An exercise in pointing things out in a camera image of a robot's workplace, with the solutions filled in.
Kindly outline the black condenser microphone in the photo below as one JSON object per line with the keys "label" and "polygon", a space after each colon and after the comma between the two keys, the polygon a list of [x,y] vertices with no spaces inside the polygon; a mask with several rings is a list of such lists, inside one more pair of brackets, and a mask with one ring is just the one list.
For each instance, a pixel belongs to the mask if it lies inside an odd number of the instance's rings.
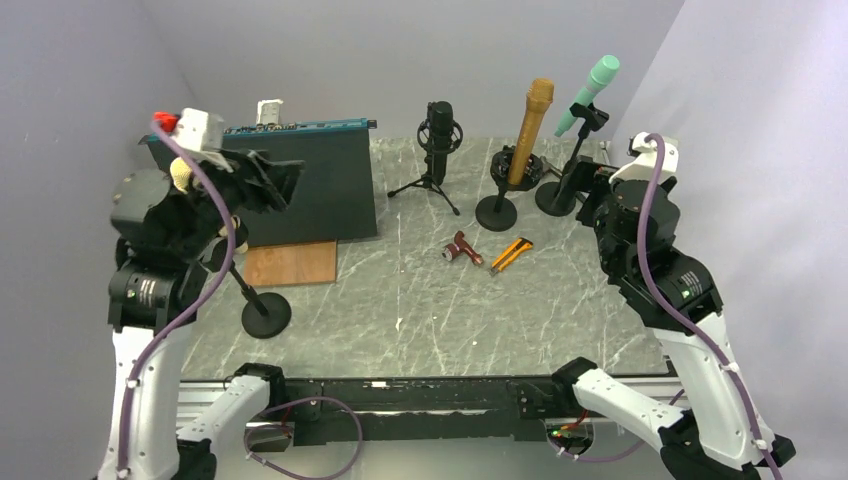
{"label": "black condenser microphone", "polygon": [[453,108],[447,101],[428,104],[428,170],[435,185],[441,185],[446,175],[448,151],[453,145]]}

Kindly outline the black tripod shock mount stand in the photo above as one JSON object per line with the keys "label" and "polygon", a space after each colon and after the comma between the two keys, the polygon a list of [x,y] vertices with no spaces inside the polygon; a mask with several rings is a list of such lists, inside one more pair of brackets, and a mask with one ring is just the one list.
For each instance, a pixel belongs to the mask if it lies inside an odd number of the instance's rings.
{"label": "black tripod shock mount stand", "polygon": [[416,140],[425,151],[426,171],[417,180],[389,191],[387,197],[393,198],[408,188],[421,188],[441,196],[450,206],[452,213],[459,216],[460,210],[451,202],[441,185],[446,176],[448,156],[461,146],[463,139],[463,129],[455,120],[452,121],[448,133],[436,132],[431,120],[422,121],[416,131]]}

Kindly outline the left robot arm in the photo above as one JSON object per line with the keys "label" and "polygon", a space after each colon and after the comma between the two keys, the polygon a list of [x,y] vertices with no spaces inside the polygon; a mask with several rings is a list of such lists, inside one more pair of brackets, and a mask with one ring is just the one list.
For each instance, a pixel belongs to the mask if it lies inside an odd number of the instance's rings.
{"label": "left robot arm", "polygon": [[108,284],[116,379],[101,479],[211,479],[227,433],[252,414],[287,406],[277,367],[249,367],[236,394],[194,427],[176,426],[181,369],[201,306],[234,273],[247,239],[241,209],[283,211],[304,172],[301,160],[223,150],[212,161],[143,169],[113,193],[116,270]]}

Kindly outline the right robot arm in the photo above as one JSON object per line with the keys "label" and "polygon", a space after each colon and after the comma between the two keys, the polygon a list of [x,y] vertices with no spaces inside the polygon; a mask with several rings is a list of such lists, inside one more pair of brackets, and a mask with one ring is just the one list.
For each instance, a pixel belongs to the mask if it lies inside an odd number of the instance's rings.
{"label": "right robot arm", "polygon": [[656,450],[676,479],[755,479],[763,467],[785,465],[795,456],[793,442],[765,424],[732,379],[723,302],[709,270],[674,246],[674,176],[662,176],[648,212],[653,286],[642,277],[637,250],[647,178],[629,179],[620,168],[580,156],[566,164],[562,180],[568,193],[585,194],[577,218],[594,231],[601,269],[659,341],[688,404],[653,399],[579,357],[552,376],[555,409],[586,409],[615,421]]}

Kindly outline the gold microphone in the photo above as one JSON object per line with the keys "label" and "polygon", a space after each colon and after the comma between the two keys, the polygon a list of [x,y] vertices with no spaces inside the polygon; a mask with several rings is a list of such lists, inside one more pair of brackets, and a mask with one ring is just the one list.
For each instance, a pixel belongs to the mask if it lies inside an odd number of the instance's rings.
{"label": "gold microphone", "polygon": [[532,81],[525,102],[525,112],[508,170],[508,184],[517,189],[524,176],[544,116],[553,102],[554,82],[548,78]]}

